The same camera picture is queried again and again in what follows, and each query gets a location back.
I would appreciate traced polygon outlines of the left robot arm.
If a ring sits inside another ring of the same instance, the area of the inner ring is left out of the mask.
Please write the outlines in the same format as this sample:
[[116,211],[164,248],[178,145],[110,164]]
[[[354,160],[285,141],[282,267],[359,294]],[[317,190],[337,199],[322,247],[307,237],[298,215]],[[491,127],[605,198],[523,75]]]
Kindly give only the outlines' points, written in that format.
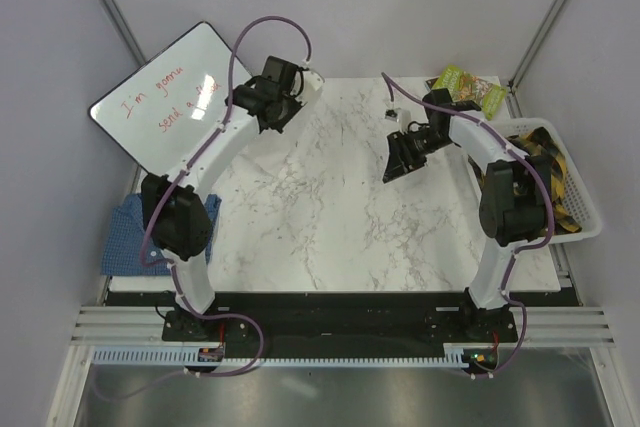
[[215,299],[206,250],[215,227],[207,197],[235,157],[260,135],[282,134],[319,98],[323,78],[308,63],[297,65],[270,56],[262,71],[239,84],[229,81],[223,108],[187,158],[163,176],[142,182],[144,234],[138,260],[160,267],[171,277],[180,307],[189,311],[185,329],[208,340],[219,329],[219,316],[208,308]]

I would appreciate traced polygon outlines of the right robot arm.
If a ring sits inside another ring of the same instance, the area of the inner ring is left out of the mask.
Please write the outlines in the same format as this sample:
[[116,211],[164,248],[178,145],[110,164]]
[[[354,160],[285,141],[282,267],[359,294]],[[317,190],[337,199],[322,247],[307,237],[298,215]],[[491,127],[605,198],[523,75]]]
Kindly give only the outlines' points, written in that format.
[[490,311],[510,302],[509,278],[518,254],[546,246],[554,233],[551,162],[529,154],[500,134],[471,100],[453,101],[446,89],[434,89],[417,101],[427,120],[411,119],[391,107],[385,118],[399,129],[387,135],[388,161],[382,177],[389,183],[427,164],[427,157],[454,145],[480,174],[478,216],[486,237],[474,279],[467,288],[474,306],[458,315],[467,339],[483,339],[494,328]]

